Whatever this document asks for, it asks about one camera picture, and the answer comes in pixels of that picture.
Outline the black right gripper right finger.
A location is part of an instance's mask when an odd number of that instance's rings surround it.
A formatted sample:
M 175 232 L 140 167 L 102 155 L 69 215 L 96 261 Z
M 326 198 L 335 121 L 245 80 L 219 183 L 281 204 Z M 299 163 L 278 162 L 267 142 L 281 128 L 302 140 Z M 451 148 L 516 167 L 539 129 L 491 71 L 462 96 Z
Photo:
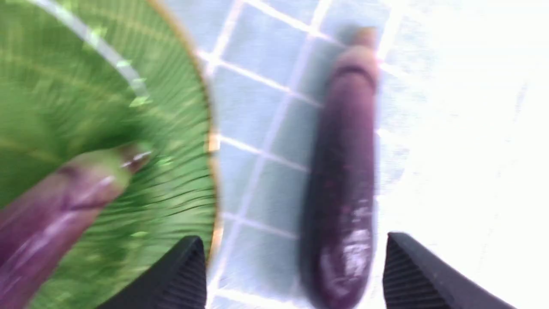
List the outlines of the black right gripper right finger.
M 407 233 L 388 233 L 383 272 L 388 309 L 511 309 Z

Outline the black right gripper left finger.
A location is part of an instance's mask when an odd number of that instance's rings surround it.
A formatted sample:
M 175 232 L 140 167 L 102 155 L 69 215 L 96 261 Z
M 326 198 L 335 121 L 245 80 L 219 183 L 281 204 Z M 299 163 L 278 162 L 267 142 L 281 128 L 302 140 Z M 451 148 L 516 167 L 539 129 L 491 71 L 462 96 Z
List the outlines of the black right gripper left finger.
M 185 236 L 99 309 L 203 309 L 207 301 L 202 239 Z

